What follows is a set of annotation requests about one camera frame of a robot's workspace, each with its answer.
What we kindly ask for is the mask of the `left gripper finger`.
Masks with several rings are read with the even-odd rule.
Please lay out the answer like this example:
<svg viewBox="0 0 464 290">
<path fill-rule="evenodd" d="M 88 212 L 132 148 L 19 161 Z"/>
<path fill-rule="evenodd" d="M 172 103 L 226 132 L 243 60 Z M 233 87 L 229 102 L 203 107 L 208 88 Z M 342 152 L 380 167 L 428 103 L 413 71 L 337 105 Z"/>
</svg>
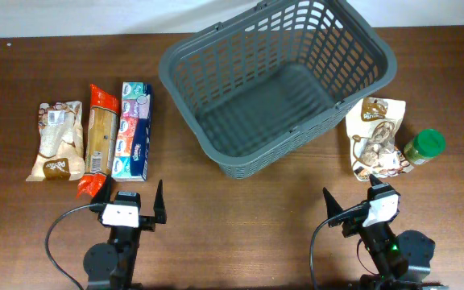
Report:
<svg viewBox="0 0 464 290">
<path fill-rule="evenodd" d="M 163 197 L 163 181 L 159 180 L 156 194 L 155 194 L 155 201 L 154 201 L 154 217 L 155 222 L 157 224 L 165 224 L 167 222 L 167 212 L 164 204 L 164 197 Z"/>
<path fill-rule="evenodd" d="M 96 195 L 92 198 L 90 210 L 94 213 L 102 213 L 106 205 L 110 202 L 111 197 L 111 181 L 110 177 L 106 177 L 102 186 L 98 189 Z"/>
</svg>

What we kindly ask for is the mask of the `white brown rice pouch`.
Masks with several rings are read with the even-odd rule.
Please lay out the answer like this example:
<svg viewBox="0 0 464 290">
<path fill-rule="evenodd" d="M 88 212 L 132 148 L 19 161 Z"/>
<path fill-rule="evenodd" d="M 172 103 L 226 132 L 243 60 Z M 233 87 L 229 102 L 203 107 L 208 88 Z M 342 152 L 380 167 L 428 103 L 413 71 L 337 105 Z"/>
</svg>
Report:
<svg viewBox="0 0 464 290">
<path fill-rule="evenodd" d="M 79 180 L 85 170 L 81 101 L 41 103 L 39 151 L 27 182 Z"/>
</svg>

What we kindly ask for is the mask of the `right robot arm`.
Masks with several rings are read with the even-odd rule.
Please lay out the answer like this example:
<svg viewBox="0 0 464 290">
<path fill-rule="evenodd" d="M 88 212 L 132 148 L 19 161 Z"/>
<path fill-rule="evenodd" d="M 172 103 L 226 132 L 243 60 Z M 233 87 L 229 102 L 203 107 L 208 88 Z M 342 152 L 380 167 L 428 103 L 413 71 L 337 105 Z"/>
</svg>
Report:
<svg viewBox="0 0 464 290">
<path fill-rule="evenodd" d="M 376 267 L 351 288 L 425 289 L 436 243 L 417 230 L 395 234 L 390 224 L 400 212 L 401 195 L 373 175 L 369 181 L 367 198 L 349 209 L 343 209 L 328 189 L 323 189 L 327 226 L 340 226 L 345 238 L 358 235 L 358 245 L 364 245 Z"/>
</svg>

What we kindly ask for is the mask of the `green lidded jar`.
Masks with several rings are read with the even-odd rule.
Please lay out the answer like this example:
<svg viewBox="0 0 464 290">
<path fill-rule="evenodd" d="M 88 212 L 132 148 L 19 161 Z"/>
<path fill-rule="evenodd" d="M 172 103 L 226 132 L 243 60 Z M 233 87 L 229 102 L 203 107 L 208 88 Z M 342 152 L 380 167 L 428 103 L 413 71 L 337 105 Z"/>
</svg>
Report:
<svg viewBox="0 0 464 290">
<path fill-rule="evenodd" d="M 445 148 L 444 135 L 438 130 L 426 129 L 406 144 L 404 156 L 411 164 L 422 165 L 438 157 Z"/>
</svg>

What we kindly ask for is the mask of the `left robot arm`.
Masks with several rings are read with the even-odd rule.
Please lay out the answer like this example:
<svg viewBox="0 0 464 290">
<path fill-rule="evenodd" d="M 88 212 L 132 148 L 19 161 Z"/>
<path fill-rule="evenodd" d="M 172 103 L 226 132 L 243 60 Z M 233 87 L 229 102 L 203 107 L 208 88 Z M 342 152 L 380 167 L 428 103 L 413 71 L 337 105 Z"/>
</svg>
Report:
<svg viewBox="0 0 464 290">
<path fill-rule="evenodd" d="M 157 185 L 154 214 L 144 216 L 139 193 L 119 191 L 111 199 L 110 181 L 106 180 L 91 200 L 98 221 L 110 229 L 106 242 L 90 247 L 85 253 L 83 267 L 88 275 L 88 289 L 141 289 L 133 281 L 135 262 L 144 231 L 154 232 L 158 224 L 167 222 L 163 198 L 163 182 Z"/>
</svg>

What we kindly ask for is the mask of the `Kleenex tissue multipack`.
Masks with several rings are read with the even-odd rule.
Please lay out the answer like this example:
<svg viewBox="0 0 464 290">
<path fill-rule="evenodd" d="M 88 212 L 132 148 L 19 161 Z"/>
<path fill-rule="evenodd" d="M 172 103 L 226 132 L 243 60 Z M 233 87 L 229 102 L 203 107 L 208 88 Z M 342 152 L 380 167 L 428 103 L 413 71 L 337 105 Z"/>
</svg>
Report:
<svg viewBox="0 0 464 290">
<path fill-rule="evenodd" d="M 151 85 L 122 84 L 122 107 L 111 176 L 116 181 L 146 181 L 151 136 Z"/>
</svg>

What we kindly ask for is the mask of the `grey plastic shopping basket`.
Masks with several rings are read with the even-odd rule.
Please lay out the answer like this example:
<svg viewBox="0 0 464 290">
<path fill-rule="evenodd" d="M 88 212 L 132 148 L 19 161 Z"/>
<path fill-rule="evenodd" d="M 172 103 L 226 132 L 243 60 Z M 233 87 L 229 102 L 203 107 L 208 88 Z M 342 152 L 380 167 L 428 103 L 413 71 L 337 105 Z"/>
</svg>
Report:
<svg viewBox="0 0 464 290">
<path fill-rule="evenodd" d="M 333 129 L 396 71 L 394 52 L 345 0 L 261 1 L 159 63 L 201 149 L 235 179 Z"/>
</svg>

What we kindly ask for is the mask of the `orange spaghetti packet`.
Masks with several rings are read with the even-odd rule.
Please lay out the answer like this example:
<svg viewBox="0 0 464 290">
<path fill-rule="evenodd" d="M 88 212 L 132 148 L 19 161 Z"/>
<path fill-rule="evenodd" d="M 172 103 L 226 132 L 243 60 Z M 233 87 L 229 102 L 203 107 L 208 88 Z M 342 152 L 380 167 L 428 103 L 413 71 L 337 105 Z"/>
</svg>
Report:
<svg viewBox="0 0 464 290">
<path fill-rule="evenodd" d="M 77 186 L 77 197 L 95 197 L 110 176 L 118 131 L 120 101 L 94 84 L 90 92 L 85 172 Z"/>
</svg>

